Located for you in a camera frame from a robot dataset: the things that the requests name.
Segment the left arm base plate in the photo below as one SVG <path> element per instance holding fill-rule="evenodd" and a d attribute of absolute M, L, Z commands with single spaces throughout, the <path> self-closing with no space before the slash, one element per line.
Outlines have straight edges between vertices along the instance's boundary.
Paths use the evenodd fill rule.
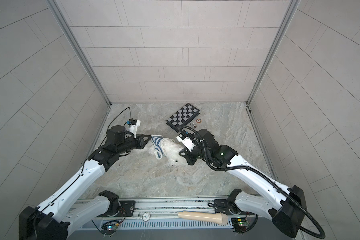
<path fill-rule="evenodd" d="M 135 201 L 119 201 L 118 209 L 115 212 L 112 211 L 110 213 L 106 213 L 106 216 L 111 218 L 132 217 L 134 214 L 135 206 Z"/>

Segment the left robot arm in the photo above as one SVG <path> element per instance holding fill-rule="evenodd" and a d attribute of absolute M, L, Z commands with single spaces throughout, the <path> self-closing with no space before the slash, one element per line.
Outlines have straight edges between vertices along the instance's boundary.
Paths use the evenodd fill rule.
<path fill-rule="evenodd" d="M 104 145 L 93 151 L 82 167 L 54 194 L 37 207 L 25 208 L 19 215 L 20 240 L 65 240 L 79 227 L 100 215 L 116 216 L 121 212 L 119 197 L 103 191 L 87 204 L 70 211 L 87 188 L 101 177 L 121 156 L 141 150 L 150 135 L 136 134 L 124 126 L 107 130 Z"/>

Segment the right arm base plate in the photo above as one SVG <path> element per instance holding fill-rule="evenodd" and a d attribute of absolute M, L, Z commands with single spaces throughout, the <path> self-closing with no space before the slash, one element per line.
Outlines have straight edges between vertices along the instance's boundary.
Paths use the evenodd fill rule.
<path fill-rule="evenodd" d="M 254 213 L 241 211 L 226 199 L 215 199 L 211 203 L 208 203 L 208 206 L 213 208 L 215 213 L 223 213 L 228 216 L 255 216 Z"/>

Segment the blue white striped sweater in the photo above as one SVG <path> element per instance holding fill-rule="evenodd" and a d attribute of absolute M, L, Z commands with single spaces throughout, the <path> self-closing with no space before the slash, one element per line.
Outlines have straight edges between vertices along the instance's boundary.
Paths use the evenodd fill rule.
<path fill-rule="evenodd" d="M 158 160 L 166 156 L 165 151 L 161 146 L 164 139 L 165 138 L 161 135 L 151 135 L 151 143 L 153 144 L 153 148 L 151 149 L 151 152 Z"/>

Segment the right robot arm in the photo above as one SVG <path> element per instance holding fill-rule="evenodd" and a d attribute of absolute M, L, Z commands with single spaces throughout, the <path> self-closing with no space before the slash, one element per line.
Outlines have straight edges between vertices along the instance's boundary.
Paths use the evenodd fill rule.
<path fill-rule="evenodd" d="M 213 171 L 228 172 L 260 194 L 259 197 L 250 197 L 241 190 L 233 190 L 229 195 L 231 212 L 250 212 L 268 218 L 290 238 L 295 238 L 299 231 L 310 233 L 302 227 L 302 222 L 304 218 L 312 220 L 313 217 L 307 210 L 304 191 L 298 186 L 290 188 L 268 177 L 236 150 L 220 145 L 206 129 L 195 131 L 188 126 L 180 126 L 178 140 L 185 145 L 179 154 L 186 158 L 189 165 L 203 160 Z"/>

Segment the white teddy bear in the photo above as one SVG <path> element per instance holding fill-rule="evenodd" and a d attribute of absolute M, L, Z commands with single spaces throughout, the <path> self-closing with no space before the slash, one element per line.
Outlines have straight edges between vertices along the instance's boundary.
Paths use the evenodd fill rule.
<path fill-rule="evenodd" d="M 161 144 L 163 150 L 165 151 L 165 159 L 168 160 L 168 163 L 172 166 L 186 166 L 187 160 L 185 157 L 179 155 L 179 153 L 184 149 L 181 145 L 175 143 L 175 141 L 165 138 Z M 151 155 L 151 149 L 153 148 L 153 144 L 150 141 L 149 153 Z"/>

